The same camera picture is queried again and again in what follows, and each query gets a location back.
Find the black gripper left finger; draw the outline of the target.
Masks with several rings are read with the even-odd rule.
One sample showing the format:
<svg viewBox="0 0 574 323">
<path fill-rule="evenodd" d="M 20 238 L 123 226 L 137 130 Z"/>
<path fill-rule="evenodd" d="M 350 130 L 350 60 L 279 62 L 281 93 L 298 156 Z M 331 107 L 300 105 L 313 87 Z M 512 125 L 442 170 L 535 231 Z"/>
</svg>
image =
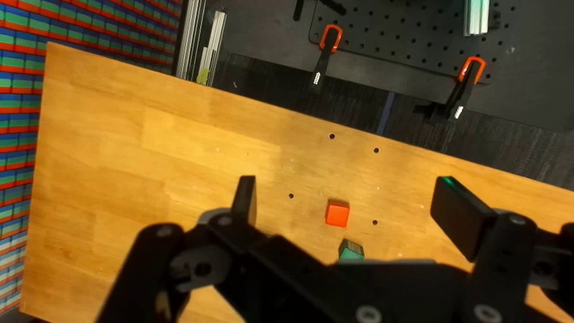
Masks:
<svg viewBox="0 0 574 323">
<path fill-rule="evenodd" d="M 239 179 L 232 213 L 241 224 L 255 224 L 257 220 L 257 177 L 243 175 Z"/>
</svg>

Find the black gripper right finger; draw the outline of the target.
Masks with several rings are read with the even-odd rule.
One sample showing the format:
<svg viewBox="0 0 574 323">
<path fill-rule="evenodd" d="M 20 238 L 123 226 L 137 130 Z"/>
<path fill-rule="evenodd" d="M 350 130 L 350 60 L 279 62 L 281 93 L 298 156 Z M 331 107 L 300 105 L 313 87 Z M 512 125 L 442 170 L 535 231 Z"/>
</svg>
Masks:
<svg viewBox="0 0 574 323">
<path fill-rule="evenodd" d="M 455 175 L 438 175 L 431 217 L 471 261 L 476 260 L 496 211 Z"/>
</svg>

